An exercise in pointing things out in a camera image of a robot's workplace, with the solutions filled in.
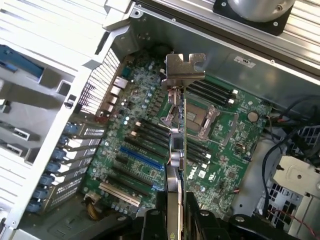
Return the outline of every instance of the red wire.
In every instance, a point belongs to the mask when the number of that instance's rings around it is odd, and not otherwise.
[[[309,232],[312,234],[312,236],[315,237],[316,240],[320,240],[320,236],[317,236],[315,231],[309,225],[307,225],[305,222],[303,222],[302,220],[300,220],[300,219],[296,218],[295,216],[293,216],[293,215],[291,215],[291,214],[289,214],[289,213],[287,213],[285,211],[282,211],[282,210],[274,209],[272,211],[269,211],[270,214],[271,213],[275,213],[275,212],[282,213],[284,215],[287,215],[291,219],[294,219],[294,220],[298,221],[300,224],[304,225],[309,230]]]

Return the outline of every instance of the green circuit board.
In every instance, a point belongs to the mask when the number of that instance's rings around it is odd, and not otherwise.
[[[156,133],[156,126],[165,126],[164,119],[173,112],[166,93],[161,90],[163,62],[163,59],[153,59],[142,52],[124,67],[122,77],[129,84],[118,96],[106,124],[106,135],[82,185],[82,193],[93,191],[102,196],[103,204],[131,216],[138,209],[154,208],[156,192],[164,190],[164,165],[169,159],[169,148],[165,141],[160,144],[148,134],[152,130]],[[232,192],[240,186],[250,164],[271,106],[209,75],[205,81],[233,91],[234,102],[221,106],[194,92],[187,92],[187,113],[189,106],[192,109],[188,113],[191,119],[196,118],[193,112],[204,116],[213,107],[218,114],[209,126],[206,138],[198,137],[195,127],[187,129],[188,142],[206,149],[209,155],[205,158],[199,156],[207,161],[205,163],[195,162],[192,156],[187,155],[188,178],[184,181],[202,209],[223,217],[231,211],[230,205],[235,196]],[[133,132],[143,128],[145,123],[149,125],[145,137],[135,135]],[[101,183],[139,199],[140,205],[134,206],[103,191],[99,188]]]

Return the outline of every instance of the motherboard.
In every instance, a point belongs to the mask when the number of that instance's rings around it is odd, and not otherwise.
[[[164,59],[146,51],[124,60],[116,101],[108,102],[112,111],[104,116],[106,134],[82,185],[83,194],[94,193],[103,205],[132,217],[154,208],[156,192],[165,186],[178,111],[162,91],[164,69]],[[184,182],[201,209],[228,216],[272,107],[208,73],[187,88],[186,103]]]

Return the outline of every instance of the blue pcie slot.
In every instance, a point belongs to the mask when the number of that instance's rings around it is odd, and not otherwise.
[[[149,158],[147,158],[147,157],[145,157],[145,156],[143,156],[143,155],[141,155],[141,154],[139,154],[137,152],[134,152],[134,151],[124,147],[124,146],[120,147],[120,151],[125,153],[125,154],[128,154],[131,157],[134,157],[134,158],[138,159],[139,161],[141,161],[141,162],[143,162],[145,164],[150,165],[151,167],[153,167],[153,168],[155,168],[155,169],[157,169],[159,171],[164,168],[164,166],[161,165],[160,163],[157,163],[157,162],[155,162],[155,161],[153,161],[153,160],[151,160],[151,159],[149,159]]]

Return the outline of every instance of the black cable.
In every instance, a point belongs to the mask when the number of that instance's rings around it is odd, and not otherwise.
[[[307,101],[307,100],[311,100],[311,99],[320,99],[320,95],[309,95],[309,96],[305,96],[305,97],[302,97],[302,98],[294,101],[286,110],[284,110],[282,113],[280,113],[280,115],[277,116],[276,118],[277,119],[282,119],[283,116],[286,116],[290,112],[290,110],[292,108],[294,108],[296,105],[298,105],[301,102],[304,102],[304,101]]]
[[[274,145],[269,149],[269,151],[265,154],[263,161],[262,161],[262,182],[263,182],[263,187],[265,191],[265,200],[264,200],[264,205],[263,205],[263,216],[266,218],[268,216],[268,207],[269,207],[269,192],[268,192],[268,187],[267,187],[267,181],[266,181],[266,165],[267,165],[267,160],[271,153],[276,150],[277,148],[280,148],[282,144],[285,144],[294,134],[296,134],[300,128],[294,129],[292,132],[290,132],[282,141]]]

